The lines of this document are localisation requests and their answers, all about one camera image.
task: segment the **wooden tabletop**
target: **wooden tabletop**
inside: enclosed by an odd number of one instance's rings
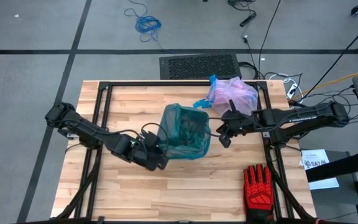
[[[272,107],[287,110],[282,81],[268,80],[267,84]],[[99,81],[84,81],[76,108],[89,120],[93,116],[98,85]],[[140,131],[145,123],[159,123],[166,105],[179,103],[192,106],[195,101],[204,98],[208,90],[208,86],[115,86],[112,89],[108,128],[110,131]],[[101,103],[99,125],[104,101]],[[219,117],[213,110],[204,111],[210,117]],[[220,120],[211,120],[209,126],[214,132],[221,123]],[[157,128],[148,126],[147,129],[157,133]],[[72,140],[68,146],[77,143],[77,139]],[[290,141],[288,145],[299,147],[296,141]],[[83,146],[76,146],[66,153],[51,217],[58,215],[78,190],[85,151]],[[285,148],[282,149],[282,157],[290,190],[307,212],[316,215],[305,170],[299,165],[300,153]],[[244,221],[242,171],[249,165],[265,166],[265,163],[260,133],[232,138],[232,144],[227,149],[217,138],[211,138],[209,151],[203,158],[170,160],[165,170],[153,172],[124,162],[104,148],[93,219],[104,216],[105,220]],[[285,217],[283,195],[280,190],[278,192]],[[84,201],[81,216],[85,215],[87,194]]]

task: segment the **work glove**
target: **work glove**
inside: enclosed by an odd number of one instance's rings
[[[273,224],[273,185],[268,167],[261,164],[244,170],[244,204],[247,224]]]

